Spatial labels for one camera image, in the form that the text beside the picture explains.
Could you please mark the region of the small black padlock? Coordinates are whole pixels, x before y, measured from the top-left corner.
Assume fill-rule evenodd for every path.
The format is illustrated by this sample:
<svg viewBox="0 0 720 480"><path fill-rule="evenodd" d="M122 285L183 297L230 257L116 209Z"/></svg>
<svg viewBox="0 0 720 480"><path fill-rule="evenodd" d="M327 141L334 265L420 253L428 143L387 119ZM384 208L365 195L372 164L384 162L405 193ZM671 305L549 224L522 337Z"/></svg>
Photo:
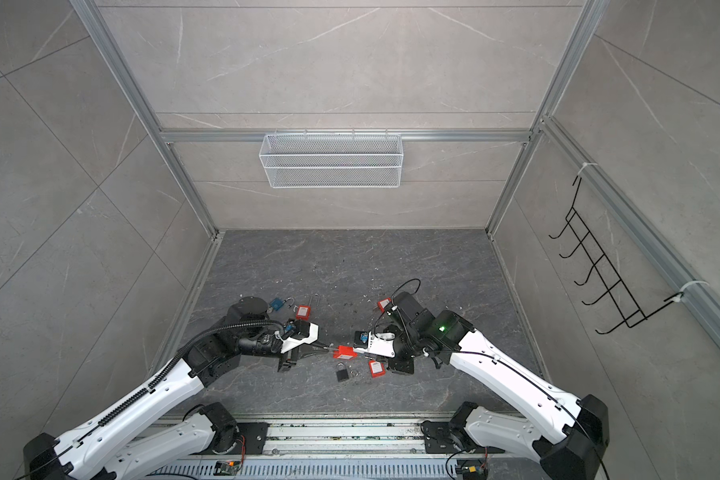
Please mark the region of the small black padlock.
<svg viewBox="0 0 720 480"><path fill-rule="evenodd" d="M348 381L351 378L349 368L341 362L336 364L335 376L339 383Z"/></svg>

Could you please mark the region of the red padlock long shackle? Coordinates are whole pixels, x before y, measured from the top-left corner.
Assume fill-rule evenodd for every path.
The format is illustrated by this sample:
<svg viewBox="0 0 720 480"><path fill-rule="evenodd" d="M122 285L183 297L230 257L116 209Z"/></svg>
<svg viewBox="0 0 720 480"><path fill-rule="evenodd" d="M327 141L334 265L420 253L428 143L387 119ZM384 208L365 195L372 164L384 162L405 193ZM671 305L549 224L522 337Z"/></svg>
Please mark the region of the red padlock long shackle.
<svg viewBox="0 0 720 480"><path fill-rule="evenodd" d="M294 308L294 315L297 320L309 321L314 309L319 305L320 295L313 294L310 296L306 303L296 305Z"/></svg>

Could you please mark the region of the red padlock front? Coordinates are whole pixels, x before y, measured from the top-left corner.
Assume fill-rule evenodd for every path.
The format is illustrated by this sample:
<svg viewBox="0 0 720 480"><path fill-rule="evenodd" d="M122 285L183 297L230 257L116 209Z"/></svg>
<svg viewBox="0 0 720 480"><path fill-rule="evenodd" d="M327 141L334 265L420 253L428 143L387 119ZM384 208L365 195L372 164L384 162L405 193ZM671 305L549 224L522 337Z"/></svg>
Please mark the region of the red padlock front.
<svg viewBox="0 0 720 480"><path fill-rule="evenodd" d="M385 365L377 360L370 360L368 362L370 376L372 378L378 378L386 374Z"/></svg>

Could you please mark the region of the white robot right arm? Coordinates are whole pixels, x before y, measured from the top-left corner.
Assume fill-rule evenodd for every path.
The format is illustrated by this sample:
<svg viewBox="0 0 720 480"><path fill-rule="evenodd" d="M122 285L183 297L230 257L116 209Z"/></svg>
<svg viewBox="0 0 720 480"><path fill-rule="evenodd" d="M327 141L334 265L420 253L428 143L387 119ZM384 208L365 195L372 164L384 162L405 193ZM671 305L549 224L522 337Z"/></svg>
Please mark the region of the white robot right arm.
<svg viewBox="0 0 720 480"><path fill-rule="evenodd" d="M515 410L504 415L465 402L444 432L457 453L501 450L540 465L551 479L594 479L605 474L610 443L607 405L545 381L502 352L471 322L451 310L432 314L403 291L383 302L390 323L354 335L354 348L411 374L418 357L453 367L486 386Z"/></svg>

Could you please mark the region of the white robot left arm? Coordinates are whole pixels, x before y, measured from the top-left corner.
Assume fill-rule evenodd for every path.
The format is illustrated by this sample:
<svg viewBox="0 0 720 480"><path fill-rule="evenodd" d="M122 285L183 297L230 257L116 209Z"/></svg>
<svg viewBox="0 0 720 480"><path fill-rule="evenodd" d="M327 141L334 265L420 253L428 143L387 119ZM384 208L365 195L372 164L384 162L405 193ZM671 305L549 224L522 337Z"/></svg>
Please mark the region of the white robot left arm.
<svg viewBox="0 0 720 480"><path fill-rule="evenodd" d="M188 340L153 376L100 414L59 436L41 433L23 449L27 479L126 479L181 456L244 451L235 419L220 403L199 407L170 431L139 434L174 406L235 369L243 356L272 357L282 368L303 345L320 347L319 327L305 318L270 318L268 303L244 297Z"/></svg>

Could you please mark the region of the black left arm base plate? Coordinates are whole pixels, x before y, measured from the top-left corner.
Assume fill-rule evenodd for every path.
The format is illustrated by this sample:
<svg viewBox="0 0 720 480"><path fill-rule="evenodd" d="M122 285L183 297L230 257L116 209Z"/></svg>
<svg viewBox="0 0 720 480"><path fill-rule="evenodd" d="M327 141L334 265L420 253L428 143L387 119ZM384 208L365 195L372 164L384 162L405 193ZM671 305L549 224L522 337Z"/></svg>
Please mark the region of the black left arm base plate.
<svg viewBox="0 0 720 480"><path fill-rule="evenodd" d="M243 422L237 425L236 443L229 454L240 455L245 449L246 455L262 455L267 441L269 423Z"/></svg>

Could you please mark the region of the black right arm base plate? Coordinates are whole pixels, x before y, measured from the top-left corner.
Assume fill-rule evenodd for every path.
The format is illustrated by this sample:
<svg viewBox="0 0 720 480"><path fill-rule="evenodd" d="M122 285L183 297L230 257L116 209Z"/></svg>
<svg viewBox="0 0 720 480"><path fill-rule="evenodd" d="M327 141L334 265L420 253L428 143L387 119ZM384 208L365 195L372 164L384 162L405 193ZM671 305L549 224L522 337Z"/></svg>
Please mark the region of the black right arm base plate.
<svg viewBox="0 0 720 480"><path fill-rule="evenodd" d="M503 449L497 447L478 447L464 435L452 433L448 422L424 420L420 424L420 432L428 454L452 454L458 451L488 455L504 453Z"/></svg>

